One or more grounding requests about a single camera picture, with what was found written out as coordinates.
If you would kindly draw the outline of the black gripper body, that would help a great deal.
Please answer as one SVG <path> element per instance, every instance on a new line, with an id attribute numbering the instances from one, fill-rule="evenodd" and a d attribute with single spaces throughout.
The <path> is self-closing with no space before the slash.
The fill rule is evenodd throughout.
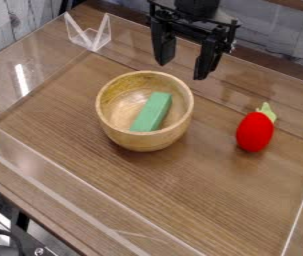
<path id="1" fill-rule="evenodd" d="M 220 0 L 147 0 L 149 22 L 157 21 L 171 33 L 197 40 L 219 34 L 221 41 L 235 41 L 239 20 L 219 7 Z"/>

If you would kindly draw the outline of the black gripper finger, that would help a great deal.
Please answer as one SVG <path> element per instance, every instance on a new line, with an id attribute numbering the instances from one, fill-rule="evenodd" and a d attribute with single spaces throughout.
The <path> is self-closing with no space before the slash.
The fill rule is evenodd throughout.
<path id="1" fill-rule="evenodd" d="M 157 64 L 164 66 L 175 57 L 176 37 L 168 23 L 151 19 L 151 40 Z"/>
<path id="2" fill-rule="evenodd" d="M 204 80 L 208 74 L 215 71 L 221 57 L 221 53 L 221 44 L 217 38 L 213 36 L 208 36 L 201 41 L 200 54 L 195 61 L 195 80 Z"/>

